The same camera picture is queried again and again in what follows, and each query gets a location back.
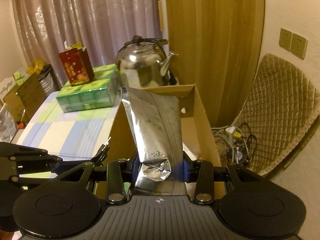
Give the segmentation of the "quilted beige chair cushion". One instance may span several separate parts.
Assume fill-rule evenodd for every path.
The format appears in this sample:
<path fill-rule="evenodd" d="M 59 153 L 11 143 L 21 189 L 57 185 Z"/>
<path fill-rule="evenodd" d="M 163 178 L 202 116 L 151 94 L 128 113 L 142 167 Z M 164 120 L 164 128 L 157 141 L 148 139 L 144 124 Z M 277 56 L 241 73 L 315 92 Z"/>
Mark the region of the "quilted beige chair cushion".
<path fill-rule="evenodd" d="M 294 64 L 265 54 L 233 124 L 251 132 L 257 146 L 248 168 L 265 176 L 286 159 L 319 117 L 319 91 Z"/>

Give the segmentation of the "double wall socket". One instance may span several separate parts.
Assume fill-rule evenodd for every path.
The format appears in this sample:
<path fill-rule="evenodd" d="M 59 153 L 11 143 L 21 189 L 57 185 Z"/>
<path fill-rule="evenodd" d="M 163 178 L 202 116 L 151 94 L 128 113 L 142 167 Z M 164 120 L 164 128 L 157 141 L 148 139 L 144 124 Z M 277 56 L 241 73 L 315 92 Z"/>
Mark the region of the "double wall socket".
<path fill-rule="evenodd" d="M 308 47 L 308 40 L 296 33 L 281 28 L 279 35 L 279 46 L 291 52 L 297 58 L 304 60 Z"/>

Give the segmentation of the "cardboard boxes on floor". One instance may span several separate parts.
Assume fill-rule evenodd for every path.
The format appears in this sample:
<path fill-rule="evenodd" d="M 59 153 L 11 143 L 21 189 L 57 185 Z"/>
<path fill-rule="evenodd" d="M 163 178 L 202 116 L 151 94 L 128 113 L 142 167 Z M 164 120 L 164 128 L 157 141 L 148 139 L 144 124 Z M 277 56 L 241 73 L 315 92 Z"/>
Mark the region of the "cardboard boxes on floor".
<path fill-rule="evenodd" d="M 46 94 L 36 76 L 32 74 L 20 86 L 17 83 L 5 94 L 3 102 L 16 125 L 27 124 L 46 99 Z"/>

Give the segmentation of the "green tissue pack bundle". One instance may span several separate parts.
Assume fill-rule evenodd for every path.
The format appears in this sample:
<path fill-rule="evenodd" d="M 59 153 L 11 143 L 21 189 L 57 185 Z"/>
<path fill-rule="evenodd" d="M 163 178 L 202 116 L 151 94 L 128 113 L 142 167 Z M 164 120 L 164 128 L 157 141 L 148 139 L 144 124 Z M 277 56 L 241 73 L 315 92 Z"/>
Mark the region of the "green tissue pack bundle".
<path fill-rule="evenodd" d="M 72 87 L 68 82 L 58 92 L 56 100 L 63 112 L 112 107 L 120 88 L 120 76 L 115 64 L 95 67 L 94 80 Z"/>

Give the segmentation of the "red gift box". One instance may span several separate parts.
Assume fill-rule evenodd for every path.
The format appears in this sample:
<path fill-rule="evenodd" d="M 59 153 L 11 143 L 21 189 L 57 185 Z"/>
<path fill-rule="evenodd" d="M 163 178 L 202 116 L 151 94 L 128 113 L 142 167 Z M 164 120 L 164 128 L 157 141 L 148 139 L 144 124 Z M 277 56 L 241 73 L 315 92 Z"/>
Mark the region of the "red gift box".
<path fill-rule="evenodd" d="M 59 54 L 70 86 L 83 85 L 94 79 L 93 68 L 89 59 L 87 48 L 81 42 L 67 46 Z"/>

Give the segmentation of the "stainless steel kettle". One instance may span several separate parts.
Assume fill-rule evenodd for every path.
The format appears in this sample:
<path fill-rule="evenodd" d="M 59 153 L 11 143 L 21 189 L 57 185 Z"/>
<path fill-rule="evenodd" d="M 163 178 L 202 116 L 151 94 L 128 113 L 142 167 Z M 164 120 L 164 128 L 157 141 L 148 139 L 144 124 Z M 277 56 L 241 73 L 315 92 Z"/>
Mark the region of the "stainless steel kettle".
<path fill-rule="evenodd" d="M 132 88 L 176 85 L 177 79 L 170 71 L 171 60 L 177 54 L 165 53 L 166 39 L 143 38 L 135 35 L 118 51 L 116 65 L 121 85 Z"/>

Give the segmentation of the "pink curtain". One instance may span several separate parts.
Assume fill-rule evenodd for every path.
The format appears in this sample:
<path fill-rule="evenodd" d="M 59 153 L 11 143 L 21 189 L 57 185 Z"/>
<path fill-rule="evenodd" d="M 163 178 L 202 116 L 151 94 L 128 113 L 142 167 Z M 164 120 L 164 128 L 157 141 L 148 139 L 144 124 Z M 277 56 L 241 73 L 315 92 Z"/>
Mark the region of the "pink curtain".
<path fill-rule="evenodd" d="M 158 0 L 12 0 L 12 6 L 25 60 L 50 64 L 60 86 L 67 82 L 59 58 L 65 45 L 81 42 L 98 67 L 114 63 L 135 35 L 162 37 Z"/>

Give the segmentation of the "yellow plastic bag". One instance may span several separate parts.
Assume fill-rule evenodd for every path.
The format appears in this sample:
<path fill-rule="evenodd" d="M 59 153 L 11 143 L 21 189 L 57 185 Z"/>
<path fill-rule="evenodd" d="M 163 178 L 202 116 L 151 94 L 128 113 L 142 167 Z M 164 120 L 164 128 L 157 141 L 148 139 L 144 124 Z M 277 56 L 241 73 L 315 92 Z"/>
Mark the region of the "yellow plastic bag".
<path fill-rule="evenodd" d="M 34 60 L 29 64 L 26 73 L 30 75 L 36 74 L 39 77 L 43 72 L 44 66 L 45 62 L 43 60 Z"/>

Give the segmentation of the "brown cardboard box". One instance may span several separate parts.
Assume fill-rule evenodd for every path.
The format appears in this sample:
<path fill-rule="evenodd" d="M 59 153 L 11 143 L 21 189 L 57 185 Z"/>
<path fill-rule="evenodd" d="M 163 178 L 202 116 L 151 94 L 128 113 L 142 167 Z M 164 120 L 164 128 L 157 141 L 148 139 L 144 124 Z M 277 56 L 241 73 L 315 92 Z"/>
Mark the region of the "brown cardboard box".
<path fill-rule="evenodd" d="M 198 90 L 194 85 L 164 86 L 141 90 L 178 98 L 182 129 L 183 159 L 209 161 L 212 163 L 213 169 L 221 165 L 206 111 L 204 110 Z M 186 109 L 185 114 L 181 113 L 183 107 Z M 139 159 L 122 101 L 112 125 L 111 135 L 115 139 L 117 153 L 122 156 L 121 159 L 117 160 Z M 96 190 L 97 196 L 104 200 L 106 200 L 106 180 L 107 170 L 99 179 Z M 140 195 L 132 193 L 133 184 L 124 183 L 124 185 L 128 193 L 128 198 L 131 195 Z M 224 186 L 218 181 L 217 175 L 214 173 L 214 199 L 224 195 Z"/>

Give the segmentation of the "silver foil pouch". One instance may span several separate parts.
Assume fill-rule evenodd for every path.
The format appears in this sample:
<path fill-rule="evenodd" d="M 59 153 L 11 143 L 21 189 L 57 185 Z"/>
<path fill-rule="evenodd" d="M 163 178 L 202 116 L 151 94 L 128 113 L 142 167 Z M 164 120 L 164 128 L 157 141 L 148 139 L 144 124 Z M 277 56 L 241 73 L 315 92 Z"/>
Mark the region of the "silver foil pouch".
<path fill-rule="evenodd" d="M 133 194 L 185 195 L 179 100 L 135 88 L 121 88 L 140 166 Z"/>

